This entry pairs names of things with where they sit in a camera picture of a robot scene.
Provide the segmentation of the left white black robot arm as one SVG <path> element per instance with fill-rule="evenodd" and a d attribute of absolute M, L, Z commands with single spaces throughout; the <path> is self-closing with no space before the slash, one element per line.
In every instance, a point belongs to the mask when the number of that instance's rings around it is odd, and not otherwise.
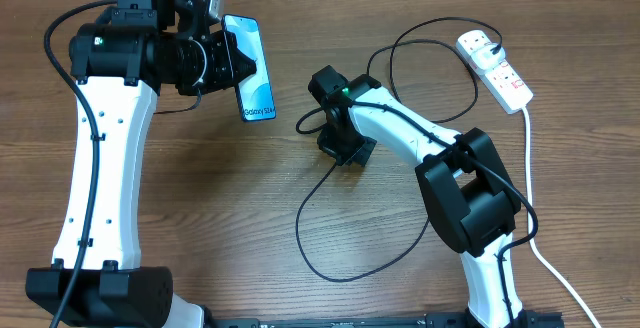
<path fill-rule="evenodd" d="M 78 105 L 65 221 L 51 263 L 26 276 L 27 297 L 54 324 L 211 327 L 208 308 L 174 290 L 166 267 L 141 263 L 142 161 L 161 87 L 184 96 L 234 88 L 242 114 L 267 83 L 258 23 L 221 0 L 101 0 L 59 74 Z"/>

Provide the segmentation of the Samsung Galaxy smartphone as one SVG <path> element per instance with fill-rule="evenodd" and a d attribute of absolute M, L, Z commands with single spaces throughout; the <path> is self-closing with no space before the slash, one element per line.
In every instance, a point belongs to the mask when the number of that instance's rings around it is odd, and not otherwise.
<path fill-rule="evenodd" d="M 231 56 L 241 119 L 245 122 L 275 119 L 275 101 L 257 20 L 226 14 L 222 25 L 235 39 Z"/>

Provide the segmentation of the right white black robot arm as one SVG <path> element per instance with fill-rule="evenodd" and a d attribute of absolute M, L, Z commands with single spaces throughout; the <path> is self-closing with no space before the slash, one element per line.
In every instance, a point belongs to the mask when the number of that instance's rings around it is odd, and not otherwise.
<path fill-rule="evenodd" d="M 461 257 L 469 288 L 470 327 L 529 327 L 519 299 L 511 250 L 515 216 L 532 205 L 514 187 L 489 136 L 433 123 L 400 103 L 376 79 L 348 80 L 332 66 L 313 74 L 308 90 L 326 115 L 317 144 L 336 165 L 365 165 L 381 143 L 413 167 L 428 220 Z"/>

